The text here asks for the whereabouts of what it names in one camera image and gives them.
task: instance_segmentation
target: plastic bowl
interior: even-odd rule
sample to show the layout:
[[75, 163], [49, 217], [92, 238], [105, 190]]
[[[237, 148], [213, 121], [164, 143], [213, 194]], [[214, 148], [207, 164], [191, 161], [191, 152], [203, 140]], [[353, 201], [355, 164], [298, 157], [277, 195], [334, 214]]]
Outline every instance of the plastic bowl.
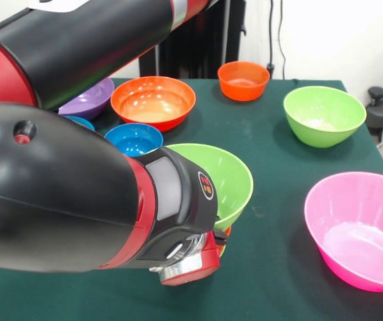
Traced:
[[105, 139], [130, 157], [141, 156], [163, 146], [160, 131], [146, 124], [119, 125], [106, 133]]
[[338, 89], [309, 86], [290, 92], [283, 102], [292, 131], [303, 143], [326, 148], [347, 139], [365, 122], [364, 105]]
[[112, 97], [114, 111], [125, 122], [149, 124], [161, 132], [178, 126], [196, 103], [194, 90], [168, 77], [142, 77], [118, 87]]
[[383, 292], [383, 176], [341, 173], [317, 183], [305, 222], [325, 262], [345, 282]]
[[248, 102], [261, 97], [270, 73], [253, 62], [229, 62], [219, 68], [218, 78], [224, 95], [232, 100]]
[[114, 88], [114, 82], [110, 78], [106, 78], [63, 105], [59, 109], [59, 115], [77, 116], [91, 120], [104, 110], [104, 107], [110, 101]]
[[251, 199], [251, 171], [237, 156], [223, 149], [203, 144], [176, 144], [173, 151], [208, 172], [218, 196], [218, 220], [215, 229], [227, 230], [242, 214]]
[[81, 117], [75, 117], [75, 116], [66, 116], [66, 118], [72, 120], [73, 122], [76, 122], [77, 124], [80, 124], [86, 128], [89, 128], [90, 130], [95, 131], [95, 127], [92, 125], [91, 122], [88, 120], [81, 118]]

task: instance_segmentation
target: green tablecloth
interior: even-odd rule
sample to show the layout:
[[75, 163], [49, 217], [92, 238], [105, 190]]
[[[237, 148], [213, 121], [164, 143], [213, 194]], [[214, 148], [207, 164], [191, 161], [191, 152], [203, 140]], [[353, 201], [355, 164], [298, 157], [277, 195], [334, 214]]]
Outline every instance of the green tablecloth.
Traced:
[[[274, 80], [261, 99], [238, 104], [223, 97], [214, 80], [187, 82], [197, 93], [196, 108], [165, 133], [166, 143], [229, 150], [247, 163], [255, 180], [220, 270], [177, 288], [161, 286], [146, 270], [0, 270], [0, 321], [383, 320], [383, 294], [339, 280], [322, 261], [303, 219], [306, 193], [318, 180], [342, 171], [383, 173], [383, 160], [364, 126], [340, 145], [315, 149], [294, 137], [283, 114], [283, 98], [292, 89], [344, 89], [342, 83]], [[110, 109], [95, 121], [101, 133], [118, 123]]]

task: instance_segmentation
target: green bowl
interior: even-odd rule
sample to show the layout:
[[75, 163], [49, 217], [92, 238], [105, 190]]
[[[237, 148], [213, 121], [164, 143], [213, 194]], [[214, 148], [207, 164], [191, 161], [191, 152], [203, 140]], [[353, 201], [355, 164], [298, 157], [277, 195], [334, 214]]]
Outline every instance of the green bowl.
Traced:
[[223, 149], [203, 144], [167, 146], [194, 162], [211, 177], [218, 197], [218, 220], [215, 229], [228, 229], [245, 209], [253, 192], [251, 171], [237, 156]]
[[308, 86], [290, 92], [283, 101], [287, 121], [303, 143], [326, 148], [347, 139], [365, 122], [366, 109], [338, 89]]

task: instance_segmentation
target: blue bowl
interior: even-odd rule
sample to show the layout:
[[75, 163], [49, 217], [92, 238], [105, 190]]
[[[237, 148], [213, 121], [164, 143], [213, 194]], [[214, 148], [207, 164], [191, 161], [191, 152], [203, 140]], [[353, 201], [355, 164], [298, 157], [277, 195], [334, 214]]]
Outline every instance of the blue bowl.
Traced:
[[80, 117], [76, 117], [76, 116], [66, 116], [66, 118], [73, 120], [74, 122], [76, 122], [76, 123], [78, 123], [84, 127], [89, 128], [90, 130], [95, 131], [95, 127], [92, 125], [92, 123], [89, 122], [88, 120], [84, 119], [84, 118], [80, 118]]
[[114, 127], [106, 133], [105, 139], [130, 157], [141, 156], [163, 146], [163, 135], [157, 128], [139, 123]]

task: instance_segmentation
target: orange bowl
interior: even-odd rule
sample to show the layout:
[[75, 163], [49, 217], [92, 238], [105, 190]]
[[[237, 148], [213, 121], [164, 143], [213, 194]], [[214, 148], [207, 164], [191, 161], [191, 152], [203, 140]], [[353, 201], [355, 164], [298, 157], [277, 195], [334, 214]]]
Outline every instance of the orange bowl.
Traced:
[[[231, 227], [229, 227], [228, 229], [226, 229], [224, 231], [225, 234], [227, 234], [228, 237], [230, 237], [230, 234], [231, 234]], [[224, 254], [224, 251], [225, 251], [225, 247], [226, 245], [217, 245], [217, 250], [218, 250], [218, 256], [221, 257], [223, 256]]]
[[114, 90], [111, 106], [125, 122], [140, 122], [166, 132], [178, 126], [196, 103], [194, 90], [180, 80], [149, 76]]
[[224, 95], [232, 100], [248, 102], [261, 97], [270, 73], [253, 62], [229, 62], [219, 68], [218, 78]]

